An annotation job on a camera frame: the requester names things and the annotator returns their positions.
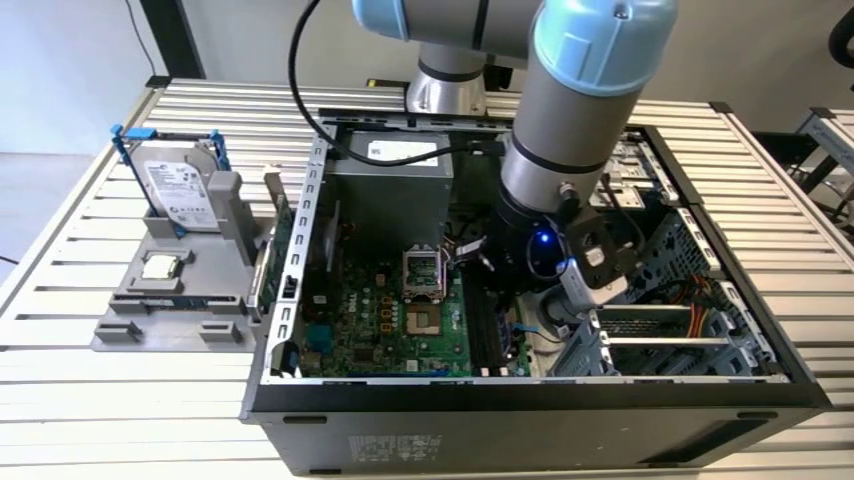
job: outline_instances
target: hard drive label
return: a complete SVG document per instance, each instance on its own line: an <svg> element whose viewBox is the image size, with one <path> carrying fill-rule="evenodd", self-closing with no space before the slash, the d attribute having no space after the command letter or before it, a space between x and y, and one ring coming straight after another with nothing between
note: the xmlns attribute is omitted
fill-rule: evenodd
<svg viewBox="0 0 854 480"><path fill-rule="evenodd" d="M177 162L146 162L146 169L170 220L187 230L217 228L217 215L199 170Z"/></svg>

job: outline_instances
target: aluminum table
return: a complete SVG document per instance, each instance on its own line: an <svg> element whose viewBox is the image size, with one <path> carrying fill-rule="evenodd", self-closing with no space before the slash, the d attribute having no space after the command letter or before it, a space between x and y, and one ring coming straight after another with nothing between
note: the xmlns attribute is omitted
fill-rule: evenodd
<svg viewBox="0 0 854 480"><path fill-rule="evenodd" d="M399 89L305 90L315 111L403 108ZM518 102L518 94L491 94L491 114L513 116ZM632 123L660 128L836 406L702 470L661 475L674 480L854 478L852 246L732 113L704 103L644 101ZM313 131L287 88L174 80L145 91L126 125L167 132L218 128L254 212L273 212L265 166L281 168L290 199L298 200ZM250 354L89 349L97 319L145 234L145 212L141 188L109 147L0 287L4 480L290 476L261 428L235 418ZM637 474L609 472L598 478Z"/></svg>

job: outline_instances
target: black cable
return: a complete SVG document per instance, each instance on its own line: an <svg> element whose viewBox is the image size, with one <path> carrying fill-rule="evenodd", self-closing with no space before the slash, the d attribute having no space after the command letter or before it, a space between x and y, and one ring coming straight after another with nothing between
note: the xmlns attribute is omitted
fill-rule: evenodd
<svg viewBox="0 0 854 480"><path fill-rule="evenodd" d="M653 300L653 297L658 293L665 293L673 287L685 286L688 283L690 283L689 279L673 280L673 281L670 281L668 283L662 283L658 287L652 288L650 290L648 290L648 292L644 295L641 295L638 300L636 300L636 304L642 305L642 304L649 303L649 301Z"/></svg>
<svg viewBox="0 0 854 480"><path fill-rule="evenodd" d="M828 50L830 56L840 65L854 68L854 55L849 50L849 43L854 38L854 8L840 19L834 25L828 38Z"/></svg>
<svg viewBox="0 0 854 480"><path fill-rule="evenodd" d="M529 333L533 333L534 335L540 335L540 338L546 340L549 343L554 343L556 345L561 345L564 343L564 340L554 340L540 332L529 332Z"/></svg>
<svg viewBox="0 0 854 480"><path fill-rule="evenodd" d="M137 33L137 40L139 41L139 46L143 49L146 58L149 59L149 65L151 66L151 75L154 76L158 75L158 71L155 70L155 62L151 60L151 55L149 54L149 49L146 48L143 37L139 34L139 28L137 27L137 18L134 18L134 9L131 8L130 0L125 0L125 4L129 6L129 14L131 15L131 25L134 25L134 33Z"/></svg>
<svg viewBox="0 0 854 480"><path fill-rule="evenodd" d="M562 294L565 294L564 287L554 288L546 293L546 295L544 295L544 298L540 299L540 302L537 304L537 313L540 314L540 318L545 319L553 327L564 327L568 324L565 320L561 320L560 318L552 316L548 306L548 303L550 303L556 299L556 297L561 296Z"/></svg>
<svg viewBox="0 0 854 480"><path fill-rule="evenodd" d="M620 201L617 200L617 195L614 194L614 190L612 189L612 175L608 173L604 174L600 182L602 183L602 188L605 189L605 193L609 196L612 205L614 205L617 212L626 219L626 222L632 226L632 229L636 231L636 252L641 254L641 252L644 252L644 249L646 248L646 236L644 235L644 231L641 230L641 227L638 226L636 221L632 219L629 212L624 210L624 206L620 204Z"/></svg>
<svg viewBox="0 0 854 480"><path fill-rule="evenodd" d="M311 2L309 2L309 5L306 5L306 10L303 10L303 14L301 15L299 20L297 21L297 27L294 28L294 36L291 37L291 48L289 50L289 85L291 87L291 95L294 96L294 103L297 104L297 109L299 110L299 113L303 115L303 118L306 119L309 126L314 129L315 132L318 132L318 136L333 146L333 148L335 148L339 152L346 154L354 160L367 165L373 165L375 167L399 167L402 165L411 165L413 163L418 163L421 161L425 161L430 158L439 157L449 153L474 152L475 150L474 143L477 142L473 142L473 146L441 148L433 152L425 153L422 155L417 155L414 157L402 158L401 160L391 160L391 161L374 160L373 158L369 158L367 156L350 150L350 148L342 145L338 142L338 140L335 140L333 136L326 132L326 130L323 130L323 127L321 127L321 125L313 118L311 113L309 112L309 109L306 108L306 104L303 103L303 97L299 93L299 86L297 84L297 52L299 50L299 41L303 36L303 30L306 29L306 24L309 23L309 18L311 17L311 14L315 11L315 8L318 7L319 3L321 3L321 0L311 0Z"/></svg>

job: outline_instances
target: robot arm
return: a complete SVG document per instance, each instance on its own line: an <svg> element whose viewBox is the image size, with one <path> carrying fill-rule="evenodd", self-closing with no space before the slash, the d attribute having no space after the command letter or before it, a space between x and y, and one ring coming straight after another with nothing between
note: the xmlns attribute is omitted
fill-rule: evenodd
<svg viewBox="0 0 854 480"><path fill-rule="evenodd" d="M505 55L521 54L520 38L529 43L501 198L486 237L467 253L507 299L560 279L580 306L604 303L600 292L622 292L637 257L614 245L589 199L658 68L677 1L545 0L538 10L538 1L494 1L486 12L474 0L449 0L451 10L441 3L355 0L354 7L366 28L405 40ZM516 22L506 20L512 10Z"/></svg>

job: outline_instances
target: white label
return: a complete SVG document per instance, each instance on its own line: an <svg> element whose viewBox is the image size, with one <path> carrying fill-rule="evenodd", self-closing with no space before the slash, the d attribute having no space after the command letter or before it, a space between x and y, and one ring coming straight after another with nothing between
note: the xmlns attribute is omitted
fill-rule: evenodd
<svg viewBox="0 0 854 480"><path fill-rule="evenodd" d="M369 143L369 158L373 160L391 161L402 158L423 155L437 149L437 144L430 142L390 142L386 140L374 140ZM439 158L429 158L413 164L418 167L438 167Z"/></svg>
<svg viewBox="0 0 854 480"><path fill-rule="evenodd" d="M211 207L199 170L177 162L146 162L158 199L170 220L189 230L217 228L217 215Z"/></svg>
<svg viewBox="0 0 854 480"><path fill-rule="evenodd" d="M437 460L442 435L351 435L350 452L357 462L425 462Z"/></svg>

